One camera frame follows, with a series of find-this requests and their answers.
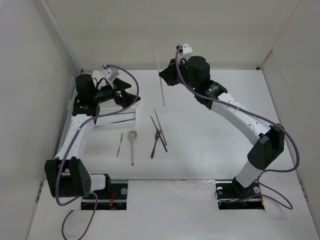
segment wall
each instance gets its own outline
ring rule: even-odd
[[[0,0],[0,233],[26,239],[71,73],[32,0]]]
[[[262,70],[281,123],[301,154],[298,169],[320,233],[320,1],[301,0]]]
[[[212,67],[260,67],[299,0],[47,0],[83,68],[168,66],[189,43]]]

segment screw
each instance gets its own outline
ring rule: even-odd
[[[255,187],[253,188],[253,191],[254,191],[256,194],[261,193],[260,187],[258,187],[258,186],[255,186]]]
[[[121,189],[122,195],[126,195],[127,193],[128,193],[128,189],[126,189],[125,187]]]
[[[216,188],[216,192],[218,193],[218,194],[223,194],[224,193],[224,188],[222,187],[222,186],[218,186],[217,188]]]

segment fork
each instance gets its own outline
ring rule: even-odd
[[[121,143],[122,143],[122,139],[123,139],[123,138],[124,138],[124,133],[122,132],[122,133],[121,133],[121,137],[120,137],[120,144],[119,144],[118,152],[116,153],[116,157],[119,156],[120,146],[121,146]]]

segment white table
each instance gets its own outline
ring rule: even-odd
[[[141,96],[134,128],[138,133],[135,165],[130,162],[130,142],[126,137],[130,129],[95,129],[83,158],[91,174],[108,173],[112,179],[130,179],[127,210],[98,211],[84,239],[319,239],[295,172],[266,173],[261,178],[287,196],[294,210],[267,198],[265,211],[218,210],[212,179],[232,179],[247,161],[251,144],[228,121],[198,103],[182,85],[163,86],[163,107],[158,71],[131,73],[140,83]],[[124,74],[120,78],[130,81]],[[212,70],[211,78],[250,111],[278,121],[261,71]],[[155,138],[150,115],[154,116],[154,108],[168,153],[159,142],[154,158],[150,159]],[[124,140],[117,158],[121,132]],[[273,169],[292,166],[287,147],[271,164]],[[278,198],[263,188],[262,192]],[[59,207],[45,182],[29,239],[62,239],[61,224],[71,209],[80,209],[80,200]],[[72,213],[65,226],[69,239],[82,234],[90,215],[91,211]]]

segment purple cable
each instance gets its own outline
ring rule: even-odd
[[[90,225],[91,225],[92,219],[94,218],[95,212],[96,212],[96,210],[97,210],[97,206],[98,206],[98,196],[97,196],[97,194],[96,194],[95,192],[90,192],[90,194],[92,194],[92,195],[95,197],[95,203],[94,203],[93,212],[92,212],[92,215],[91,215],[91,218],[90,218],[90,220],[89,220],[88,225],[86,226],[83,234],[81,235],[81,237],[80,237],[78,240],[81,240],[81,239],[86,235],[86,233],[87,233],[87,231],[88,231],[88,229],[89,229],[89,227],[90,227]],[[66,221],[67,221],[67,218],[70,216],[70,214],[71,214],[72,212],[73,212],[73,210],[71,210],[71,211],[65,216],[65,218],[64,218],[64,220],[63,220],[63,223],[62,223],[61,233],[62,233],[62,237],[63,237],[64,240],[68,240],[67,237],[66,237],[66,235],[65,235],[64,228],[65,228],[65,223],[66,223]]]
[[[59,167],[59,171],[58,171],[58,174],[57,174],[56,182],[55,182],[55,200],[56,200],[56,203],[57,203],[59,206],[61,206],[61,207],[66,206],[66,205],[72,203],[73,201],[75,201],[76,199],[78,199],[78,197],[75,197],[75,198],[73,198],[73,199],[71,199],[70,201],[67,201],[67,202],[65,202],[65,203],[60,202],[60,200],[59,200],[59,186],[60,186],[60,178],[61,178],[61,175],[62,175],[62,170],[63,170],[63,167],[64,167],[64,165],[65,165],[67,156],[68,156],[68,154],[69,154],[69,152],[70,152],[70,150],[71,150],[71,147],[72,147],[73,144],[75,143],[76,138],[77,138],[77,136],[79,135],[81,129],[84,127],[84,125],[86,125],[86,124],[87,124],[88,122],[90,122],[91,120],[96,120],[96,119],[101,118],[101,117],[107,117],[107,116],[110,116],[110,115],[118,114],[118,113],[121,113],[121,112],[129,109],[133,104],[136,103],[136,101],[138,100],[138,97],[139,97],[139,84],[138,84],[138,81],[136,80],[136,78],[135,78],[130,72],[128,72],[127,70],[125,70],[124,68],[122,68],[122,67],[120,67],[120,66],[111,65],[111,64],[105,64],[103,67],[104,67],[105,69],[106,69],[106,68],[116,68],[116,69],[122,70],[123,72],[125,72],[126,74],[128,74],[128,75],[133,79],[133,81],[134,81],[135,84],[136,84],[136,96],[135,96],[133,102],[132,102],[129,106],[127,106],[127,107],[125,107],[125,108],[123,108],[123,109],[121,109],[121,110],[119,110],[119,111],[115,111],[115,112],[111,112],[111,113],[107,113],[107,114],[102,114],[102,115],[98,115],[98,116],[93,116],[93,117],[91,117],[91,118],[88,118],[86,121],[84,121],[84,122],[80,125],[79,129],[78,129],[78,130],[76,131],[76,133],[74,134],[74,137],[73,137],[73,139],[71,140],[70,145],[68,146],[68,148],[67,148],[67,150],[66,150],[66,152],[65,152],[65,154],[64,154],[64,156],[63,156],[63,158],[62,158],[62,161],[61,161],[61,164],[60,164],[60,167]],[[94,217],[95,212],[96,212],[96,210],[97,210],[98,197],[97,197],[97,195],[96,195],[94,192],[91,192],[91,194],[95,195],[95,202],[96,202],[96,204],[94,205],[94,209],[93,209],[93,212],[92,212],[91,219],[90,219],[90,221],[89,221],[89,223],[88,223],[88,226],[87,226],[84,234],[81,236],[81,238],[79,238],[79,240],[82,239],[82,238],[84,237],[84,235],[86,234],[87,230],[88,230],[89,227],[90,227],[92,218]],[[64,219],[64,221],[63,221],[63,224],[62,224],[62,236],[64,237],[64,239],[66,239],[66,238],[65,238],[65,236],[64,236],[63,226],[64,226],[64,223],[65,223],[67,217],[68,217],[71,213],[72,213],[72,211],[68,213],[68,215],[65,217],[65,219]]]
[[[234,109],[237,109],[245,114],[248,114],[248,115],[251,115],[253,117],[256,117],[258,119],[261,119],[263,121],[266,121],[267,123],[270,123],[274,126],[277,126],[286,136],[287,138],[290,140],[293,148],[294,148],[294,151],[295,151],[295,155],[296,155],[296,162],[295,162],[295,165],[290,168],[290,169],[287,169],[287,170],[277,170],[277,169],[267,169],[265,171],[263,171],[263,173],[266,173],[266,172],[276,172],[276,173],[289,173],[289,172],[292,172],[294,170],[296,170],[300,164],[300,154],[299,154],[299,150],[298,150],[298,147],[294,141],[294,139],[291,137],[291,135],[279,124],[269,120],[268,118],[265,118],[263,116],[260,116],[258,114],[255,114],[253,112],[250,112],[248,110],[245,110],[245,109],[242,109],[242,108],[238,108],[236,105],[233,105],[229,102],[225,102],[225,101],[221,101],[221,100],[218,100],[218,99],[215,99],[215,98],[211,98],[211,97],[207,97],[207,96],[203,96],[197,92],[195,92],[191,87],[189,87],[186,83],[186,81],[184,80],[184,78],[182,77],[182,74],[180,72],[180,68],[179,68],[179,51],[183,48],[183,46],[180,46],[178,47],[178,49],[176,50],[175,52],[175,67],[176,67],[176,70],[177,70],[177,73],[178,73],[178,76],[180,78],[180,81],[182,82],[182,84],[191,92],[193,93],[195,96],[199,97],[199,98],[202,98],[202,99],[205,99],[205,100],[209,100],[209,101],[213,101],[213,102],[217,102],[217,103],[220,103],[220,104],[224,104],[224,105],[227,105],[229,107],[232,107]],[[255,194],[255,195],[252,195],[252,196],[249,196],[247,198],[244,198],[244,199],[239,199],[239,200],[235,200],[235,201],[228,201],[228,203],[239,203],[239,202],[242,202],[244,200],[248,200],[248,199],[251,199],[251,198],[254,198],[254,197],[258,197],[258,196],[262,196],[262,197],[267,197],[269,199],[272,199],[273,201],[277,202],[278,204],[284,206],[285,208],[287,209],[290,209],[292,210],[293,209],[293,206],[291,204],[291,202],[284,196],[282,195],[280,192],[276,191],[275,189],[269,187],[269,186],[266,186],[262,183],[259,182],[260,180],[260,177],[261,175],[257,178],[257,182],[261,185],[261,186],[264,186],[265,188],[277,193],[278,195],[280,195],[285,201],[287,201],[290,205],[290,207],[284,205],[283,203],[279,202],[278,200],[274,199],[273,197],[271,196],[268,196],[268,195],[264,195],[264,194]]]

